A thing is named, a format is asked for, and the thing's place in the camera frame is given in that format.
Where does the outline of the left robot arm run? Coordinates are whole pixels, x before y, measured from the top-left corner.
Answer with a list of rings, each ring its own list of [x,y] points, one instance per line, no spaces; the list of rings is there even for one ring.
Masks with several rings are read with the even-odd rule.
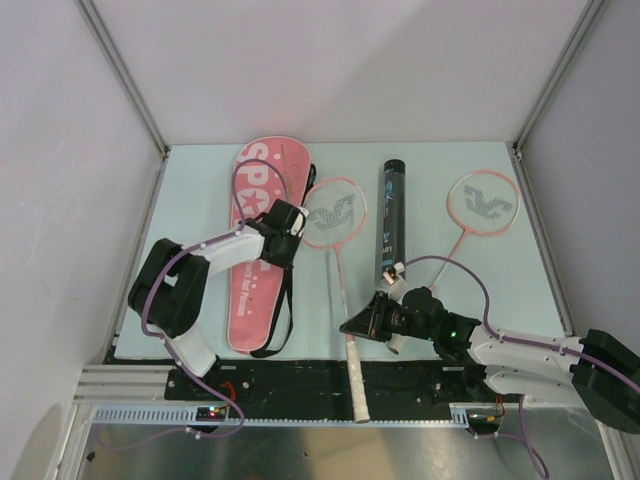
[[[214,397],[222,376],[212,367],[218,356],[197,324],[209,275],[241,263],[262,260],[283,271],[275,297],[271,339],[283,303],[293,306],[293,261],[309,211],[277,199],[268,212],[240,221],[238,227],[190,247],[157,241],[128,294],[128,306],[141,318],[147,336],[160,339],[187,374],[187,387],[201,399]]]

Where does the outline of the pink badminton racket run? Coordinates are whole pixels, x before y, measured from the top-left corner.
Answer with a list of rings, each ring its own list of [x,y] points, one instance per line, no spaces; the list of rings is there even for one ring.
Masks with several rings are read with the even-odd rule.
[[[332,250],[336,259],[344,317],[349,319],[342,249],[362,230],[368,207],[362,189],[347,177],[333,177],[316,184],[305,197],[308,211],[303,241],[314,249]],[[361,361],[355,337],[345,333],[346,368],[356,424],[368,423],[370,413]]]
[[[476,170],[459,179],[446,197],[446,210],[461,228],[451,248],[452,258],[469,235],[496,236],[515,222],[520,209],[518,187],[509,177],[493,170]]]

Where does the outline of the pink racket cover bag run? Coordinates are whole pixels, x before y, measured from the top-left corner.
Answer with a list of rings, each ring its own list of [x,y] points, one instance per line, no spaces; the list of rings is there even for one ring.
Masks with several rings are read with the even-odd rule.
[[[255,219],[276,199],[300,206],[316,176],[308,148],[287,136],[254,140],[238,153],[232,174],[231,225]],[[229,346],[256,359],[281,352],[293,330],[293,271],[259,259],[263,238],[242,227],[235,238],[228,317]]]

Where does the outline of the black shuttlecock tube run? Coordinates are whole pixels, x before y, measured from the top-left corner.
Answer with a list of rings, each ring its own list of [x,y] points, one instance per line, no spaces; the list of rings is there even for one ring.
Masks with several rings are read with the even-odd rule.
[[[383,165],[380,200],[379,280],[396,263],[406,259],[406,164],[400,159]]]

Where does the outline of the left aluminium frame post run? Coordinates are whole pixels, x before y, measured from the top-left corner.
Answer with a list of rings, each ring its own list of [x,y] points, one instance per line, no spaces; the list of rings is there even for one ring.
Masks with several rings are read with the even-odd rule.
[[[124,93],[125,98],[128,100],[136,117],[141,122],[144,131],[152,142],[154,149],[161,160],[164,161],[168,156],[170,147],[161,134],[160,129],[143,98],[141,90],[131,74],[131,71],[127,66],[126,61],[109,31],[109,28],[96,3],[91,0],[77,0],[75,1],[75,5],[87,24],[96,44],[103,53],[109,68]]]

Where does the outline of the right aluminium frame post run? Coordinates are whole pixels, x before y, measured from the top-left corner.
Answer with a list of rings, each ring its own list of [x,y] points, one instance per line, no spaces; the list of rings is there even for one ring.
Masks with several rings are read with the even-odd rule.
[[[511,144],[518,160],[522,158],[527,141],[578,60],[579,55],[588,43],[590,36],[609,4],[610,1],[606,0],[589,0],[586,2],[578,20],[572,27],[566,42],[555,60],[550,73],[544,81],[542,89],[537,95]]]

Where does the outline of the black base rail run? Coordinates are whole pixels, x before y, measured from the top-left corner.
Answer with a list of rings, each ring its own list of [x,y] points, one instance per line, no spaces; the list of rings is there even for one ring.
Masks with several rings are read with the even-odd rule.
[[[442,361],[365,361],[374,421],[448,420],[452,403],[495,402],[483,381]],[[222,360],[203,382],[229,396],[249,420],[351,421],[346,363],[336,360]]]

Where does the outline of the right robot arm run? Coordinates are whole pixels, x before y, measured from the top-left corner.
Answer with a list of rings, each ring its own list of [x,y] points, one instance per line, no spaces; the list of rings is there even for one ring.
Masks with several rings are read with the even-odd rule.
[[[394,335],[427,340],[438,356],[463,369],[464,393],[529,395],[585,407],[616,430],[639,431],[639,356],[611,334],[517,337],[490,333],[479,320],[447,310],[426,287],[402,296],[378,291],[341,332],[376,342]]]

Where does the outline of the aluminium frame post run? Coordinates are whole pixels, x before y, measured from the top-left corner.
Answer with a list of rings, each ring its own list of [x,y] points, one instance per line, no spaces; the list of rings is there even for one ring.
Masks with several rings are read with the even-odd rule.
[[[161,134],[160,129],[143,98],[141,90],[131,74],[131,71],[127,66],[126,61],[109,31],[109,28],[96,3],[91,0],[77,0],[75,1],[75,5],[87,24],[96,44],[103,53],[109,68],[124,93],[125,98],[128,100],[136,117],[141,122],[144,131],[152,142],[154,149],[161,160],[164,161],[168,156],[170,147]]]
[[[527,141],[578,60],[579,55],[588,43],[590,36],[609,4],[610,1],[606,0],[589,0],[586,2],[578,20],[572,27],[566,42],[555,60],[550,73],[544,81],[542,89],[537,95],[511,144],[518,160],[522,158]]]

